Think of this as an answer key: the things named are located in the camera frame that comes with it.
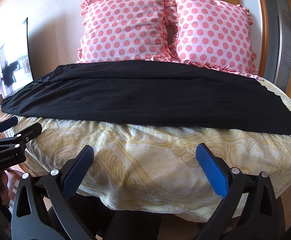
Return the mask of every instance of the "yellow floral bed sheet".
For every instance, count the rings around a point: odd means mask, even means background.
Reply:
[[[267,80],[259,82],[281,96],[291,111],[291,99],[286,94]],[[11,116],[0,109],[0,121]],[[291,185],[291,136],[287,135],[40,117],[18,119],[18,125],[4,136],[13,136],[35,122],[43,128],[42,134],[27,144],[25,165],[34,174],[45,175],[61,168],[86,144],[91,145],[94,163],[78,193],[98,196],[115,210],[174,213],[206,222],[221,197],[214,193],[195,158],[196,146],[202,142],[230,167],[255,175],[268,172],[277,197]],[[235,216],[242,212],[245,199],[246,195]]]

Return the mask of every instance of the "pillow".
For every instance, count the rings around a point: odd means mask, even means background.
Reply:
[[[84,36],[78,63],[164,60],[165,0],[84,0]]]
[[[175,0],[168,20],[177,27],[171,57],[182,63],[236,73],[254,73],[250,12],[218,0]]]

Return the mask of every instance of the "person's leg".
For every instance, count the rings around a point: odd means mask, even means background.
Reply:
[[[116,211],[103,240],[157,240],[161,214]]]
[[[103,205],[98,197],[75,194],[73,197],[69,197],[68,200],[79,218],[94,236],[97,233],[101,235],[105,233],[115,211]],[[63,232],[63,227],[53,207],[49,209],[48,214],[53,226],[58,231]]]

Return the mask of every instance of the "black blanket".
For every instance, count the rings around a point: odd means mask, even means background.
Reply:
[[[2,111],[291,135],[291,112],[257,80],[158,61],[61,65],[3,100]]]

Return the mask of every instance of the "blue textured pad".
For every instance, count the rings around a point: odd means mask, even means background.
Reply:
[[[91,146],[86,145],[74,159],[75,163],[63,179],[62,195],[65,199],[75,195],[84,176],[93,163],[93,159],[94,150]]]
[[[14,127],[18,124],[18,118],[16,116],[11,117],[3,122],[0,122],[0,132],[4,132],[11,127]]]
[[[222,196],[224,199],[229,190],[228,179],[223,174],[213,157],[205,149],[204,144],[199,144],[197,146],[196,158],[215,193]]]

